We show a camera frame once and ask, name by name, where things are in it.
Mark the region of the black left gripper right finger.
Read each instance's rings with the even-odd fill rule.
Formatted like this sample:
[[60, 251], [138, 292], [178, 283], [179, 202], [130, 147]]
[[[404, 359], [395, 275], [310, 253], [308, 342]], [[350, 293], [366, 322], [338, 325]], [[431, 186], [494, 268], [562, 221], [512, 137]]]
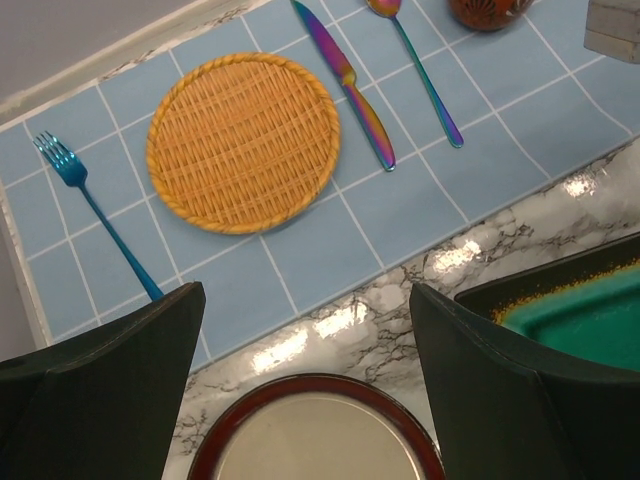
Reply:
[[536, 343], [426, 284], [410, 314], [447, 478], [638, 478], [638, 372]]

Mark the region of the red rimmed round plate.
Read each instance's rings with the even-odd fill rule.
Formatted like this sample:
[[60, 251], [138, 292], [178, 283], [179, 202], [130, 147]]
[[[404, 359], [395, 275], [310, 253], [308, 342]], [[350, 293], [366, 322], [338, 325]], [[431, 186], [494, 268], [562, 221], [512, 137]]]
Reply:
[[438, 449], [390, 395], [346, 376], [267, 382], [216, 420], [191, 479], [442, 479]]

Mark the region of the black teal square plate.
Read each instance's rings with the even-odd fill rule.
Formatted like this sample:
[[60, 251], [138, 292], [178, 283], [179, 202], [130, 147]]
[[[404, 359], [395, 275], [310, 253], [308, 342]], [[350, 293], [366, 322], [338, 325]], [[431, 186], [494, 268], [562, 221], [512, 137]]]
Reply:
[[639, 235], [455, 295], [475, 314], [575, 357], [639, 369]]

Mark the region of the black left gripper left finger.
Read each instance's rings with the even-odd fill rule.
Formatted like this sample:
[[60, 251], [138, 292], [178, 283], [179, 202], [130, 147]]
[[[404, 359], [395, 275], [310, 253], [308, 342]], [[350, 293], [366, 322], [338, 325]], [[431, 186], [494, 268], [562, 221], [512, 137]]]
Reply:
[[4, 479], [159, 479], [204, 315], [201, 283], [1, 364]]

